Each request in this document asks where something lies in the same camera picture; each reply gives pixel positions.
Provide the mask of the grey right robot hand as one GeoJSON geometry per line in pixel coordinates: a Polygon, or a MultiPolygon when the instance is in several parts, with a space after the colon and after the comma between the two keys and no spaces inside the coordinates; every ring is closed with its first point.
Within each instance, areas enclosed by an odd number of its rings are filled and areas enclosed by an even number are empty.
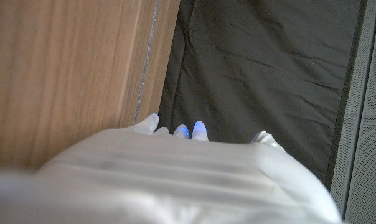
{"type": "Polygon", "coordinates": [[[210,142],[158,115],[107,129],[36,172],[0,171],[0,223],[342,223],[329,191],[270,133],[210,142]]]}

